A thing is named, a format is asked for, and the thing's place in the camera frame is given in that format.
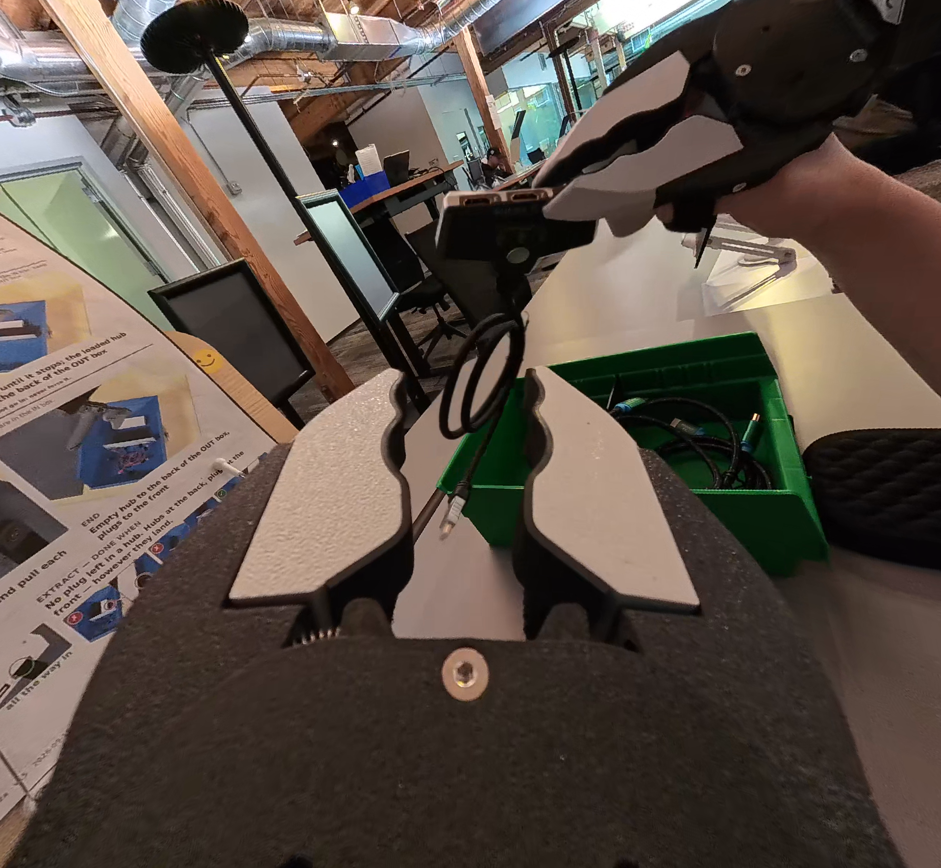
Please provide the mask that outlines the instruction sheet on stand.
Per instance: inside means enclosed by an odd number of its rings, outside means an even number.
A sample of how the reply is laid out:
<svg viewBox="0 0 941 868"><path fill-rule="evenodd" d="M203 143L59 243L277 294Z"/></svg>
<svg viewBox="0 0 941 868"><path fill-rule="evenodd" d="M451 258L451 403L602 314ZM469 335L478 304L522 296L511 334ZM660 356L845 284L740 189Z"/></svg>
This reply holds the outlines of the instruction sheet on stand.
<svg viewBox="0 0 941 868"><path fill-rule="evenodd" d="M193 363L195 362L191 357L192 354L194 351L201 348L212 349L217 352L219 356L223 357L215 348L193 335L178 331L168 331L165 332L165 336L187 355ZM223 359L226 365L224 370L220 371L218 374L209 375L205 371L202 371L277 444L292 443L298 434L298 427L289 423L287 417L265 399L264 395L237 371L229 360L225 357L223 357Z"/></svg>

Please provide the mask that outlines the green plastic bin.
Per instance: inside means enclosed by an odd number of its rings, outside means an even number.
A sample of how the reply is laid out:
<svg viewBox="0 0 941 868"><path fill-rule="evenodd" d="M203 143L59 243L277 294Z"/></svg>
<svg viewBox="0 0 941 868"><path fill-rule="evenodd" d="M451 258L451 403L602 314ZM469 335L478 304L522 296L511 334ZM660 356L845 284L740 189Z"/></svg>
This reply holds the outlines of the green plastic bin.
<svg viewBox="0 0 941 868"><path fill-rule="evenodd" d="M552 370L606 412L611 404L631 397L666 395L714 404L740 429L753 415L760 415L763 427L756 456L769 469L773 489L707 490L693 482L696 474L686 466L676 472L666 463L767 574L788 577L803 560L827 559L828 544L792 417L777 372L756 333L586 358L554 365ZM665 440L657 430L631 421L626 431L640 448L653 452Z"/></svg>

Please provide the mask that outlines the black square hub lead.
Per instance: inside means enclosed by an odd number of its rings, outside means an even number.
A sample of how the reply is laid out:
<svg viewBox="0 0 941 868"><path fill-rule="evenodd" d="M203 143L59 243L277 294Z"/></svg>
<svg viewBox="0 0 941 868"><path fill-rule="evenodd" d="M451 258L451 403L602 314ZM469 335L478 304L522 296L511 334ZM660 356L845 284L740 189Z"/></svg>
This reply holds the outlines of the black square hub lead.
<svg viewBox="0 0 941 868"><path fill-rule="evenodd" d="M500 310L481 319L474 326L454 359L441 393L439 430L445 439L458 440L478 432L484 433L471 461L449 496L448 509L440 526L441 541L446 541L452 535L461 519L471 496L476 471L496 434L500 417L522 367L527 323L523 313L532 298L528 277L521 267L508 266L497 270L496 282L500 295ZM479 398L477 390L484 372L502 344L507 347L503 364L488 394ZM452 425L452 404L461 368L471 354L475 354L475 359L462 392L456 424Z"/></svg>

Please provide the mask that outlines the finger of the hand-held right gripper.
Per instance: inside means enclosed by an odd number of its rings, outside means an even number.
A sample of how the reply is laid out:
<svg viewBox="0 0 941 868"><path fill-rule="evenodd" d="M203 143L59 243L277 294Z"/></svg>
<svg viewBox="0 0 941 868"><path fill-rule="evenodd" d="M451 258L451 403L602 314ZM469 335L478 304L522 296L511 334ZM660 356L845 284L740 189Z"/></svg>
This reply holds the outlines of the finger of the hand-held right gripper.
<svg viewBox="0 0 941 868"><path fill-rule="evenodd" d="M543 164L535 186L558 189L651 148L680 120L690 74L687 58L674 52L606 92Z"/></svg>
<svg viewBox="0 0 941 868"><path fill-rule="evenodd" d="M619 156L567 181L544 206L543 216L564 223L602 220L614 237L628 238L654 217L659 189L743 147L731 125L690 117L653 147Z"/></svg>

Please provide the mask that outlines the person's right forearm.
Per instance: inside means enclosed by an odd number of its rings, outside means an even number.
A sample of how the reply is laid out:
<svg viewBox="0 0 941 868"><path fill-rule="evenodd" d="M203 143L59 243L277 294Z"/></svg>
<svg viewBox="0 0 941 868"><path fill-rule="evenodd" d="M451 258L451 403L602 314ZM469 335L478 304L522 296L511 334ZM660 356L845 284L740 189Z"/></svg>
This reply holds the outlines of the person's right forearm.
<svg viewBox="0 0 941 868"><path fill-rule="evenodd" d="M717 214L809 251L860 314L940 393L940 205L831 134Z"/></svg>

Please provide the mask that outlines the black round object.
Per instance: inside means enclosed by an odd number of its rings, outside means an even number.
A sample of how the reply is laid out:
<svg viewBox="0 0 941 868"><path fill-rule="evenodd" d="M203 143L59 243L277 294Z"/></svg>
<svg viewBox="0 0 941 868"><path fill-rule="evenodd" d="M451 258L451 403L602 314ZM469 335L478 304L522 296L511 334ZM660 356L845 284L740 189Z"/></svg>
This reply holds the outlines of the black round object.
<svg viewBox="0 0 941 868"><path fill-rule="evenodd" d="M864 429L823 436L803 452L830 545L940 570L940 431Z"/></svg>

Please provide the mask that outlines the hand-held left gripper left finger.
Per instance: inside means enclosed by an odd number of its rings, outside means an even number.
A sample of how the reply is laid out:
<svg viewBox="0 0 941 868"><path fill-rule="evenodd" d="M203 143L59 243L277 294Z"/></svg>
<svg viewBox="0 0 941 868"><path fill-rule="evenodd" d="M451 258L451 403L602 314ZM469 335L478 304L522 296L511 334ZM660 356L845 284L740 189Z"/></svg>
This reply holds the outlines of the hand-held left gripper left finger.
<svg viewBox="0 0 941 868"><path fill-rule="evenodd" d="M387 369L312 419L293 440L229 589L237 606L329 603L393 555L392 598L413 569L405 374Z"/></svg>

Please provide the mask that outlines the printed instruction sheet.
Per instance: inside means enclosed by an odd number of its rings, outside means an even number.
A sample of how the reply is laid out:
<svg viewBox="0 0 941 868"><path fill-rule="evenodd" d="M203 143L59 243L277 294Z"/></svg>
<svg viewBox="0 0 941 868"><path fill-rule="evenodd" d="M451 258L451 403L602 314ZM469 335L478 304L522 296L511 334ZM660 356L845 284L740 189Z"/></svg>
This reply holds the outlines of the printed instruction sheet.
<svg viewBox="0 0 941 868"><path fill-rule="evenodd" d="M135 308L2 218L1 815L50 779L135 600L276 440Z"/></svg>

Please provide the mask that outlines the braided hdmi cable green plugs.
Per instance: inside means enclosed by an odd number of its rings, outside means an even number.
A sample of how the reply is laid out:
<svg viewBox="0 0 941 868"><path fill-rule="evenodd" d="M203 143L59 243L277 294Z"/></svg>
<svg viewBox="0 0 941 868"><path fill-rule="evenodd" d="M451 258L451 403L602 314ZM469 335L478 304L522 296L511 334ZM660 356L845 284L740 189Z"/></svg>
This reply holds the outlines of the braided hdmi cable green plugs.
<svg viewBox="0 0 941 868"><path fill-rule="evenodd" d="M665 435L654 449L679 472L686 466L694 483L715 491L769 491L769 469L756 456L763 427L753 415L740 429L731 415L716 405L685 396L657 396L644 408L646 426Z"/></svg>

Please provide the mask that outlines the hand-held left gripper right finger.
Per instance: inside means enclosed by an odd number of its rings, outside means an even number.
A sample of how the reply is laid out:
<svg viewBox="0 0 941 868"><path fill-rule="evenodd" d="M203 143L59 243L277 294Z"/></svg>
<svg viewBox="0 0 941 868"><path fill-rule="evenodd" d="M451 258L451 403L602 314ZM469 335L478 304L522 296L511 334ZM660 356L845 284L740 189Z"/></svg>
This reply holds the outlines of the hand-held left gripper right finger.
<svg viewBox="0 0 941 868"><path fill-rule="evenodd" d="M700 600L634 439L548 367L529 368L523 539L616 605L693 614Z"/></svg>

